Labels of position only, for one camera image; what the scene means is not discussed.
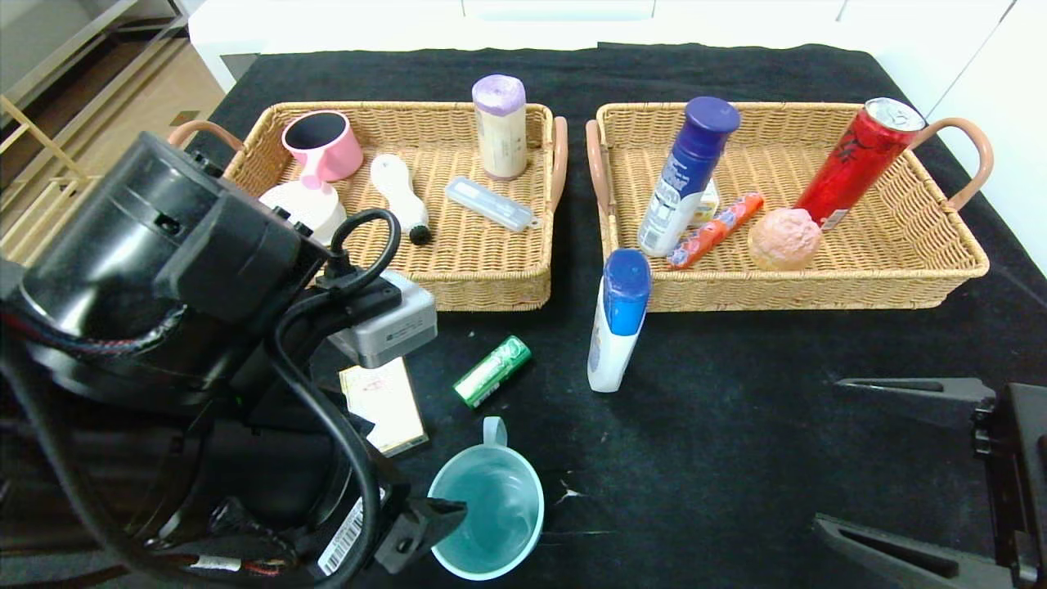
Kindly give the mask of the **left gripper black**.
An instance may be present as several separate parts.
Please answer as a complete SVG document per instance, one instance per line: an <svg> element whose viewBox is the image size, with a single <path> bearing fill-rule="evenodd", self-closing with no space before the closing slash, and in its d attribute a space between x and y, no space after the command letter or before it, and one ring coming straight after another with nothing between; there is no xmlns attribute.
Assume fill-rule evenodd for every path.
<svg viewBox="0 0 1047 589"><path fill-rule="evenodd" d="M417 560L428 556L465 521L466 503L440 498L407 499L409 489L408 483L382 482L379 485L378 536L366 546L364 566L370 565L374 556L374 561L386 573L402 573ZM364 507L356 491L351 484L333 515L315 534L315 577L329 577L343 565L353 549L364 545Z"/></svg>

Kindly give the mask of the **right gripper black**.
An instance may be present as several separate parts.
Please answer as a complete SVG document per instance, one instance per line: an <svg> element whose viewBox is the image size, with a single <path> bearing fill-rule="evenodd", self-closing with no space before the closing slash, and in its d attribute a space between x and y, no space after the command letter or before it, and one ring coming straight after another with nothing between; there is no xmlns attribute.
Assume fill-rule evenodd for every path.
<svg viewBox="0 0 1047 589"><path fill-rule="evenodd" d="M995 561L823 514L815 515L816 536L904 588L1046 586L1043 385L1007 384L998 397L972 377L841 378L834 387L897 416L968 429L973 454L988 456Z"/></svg>

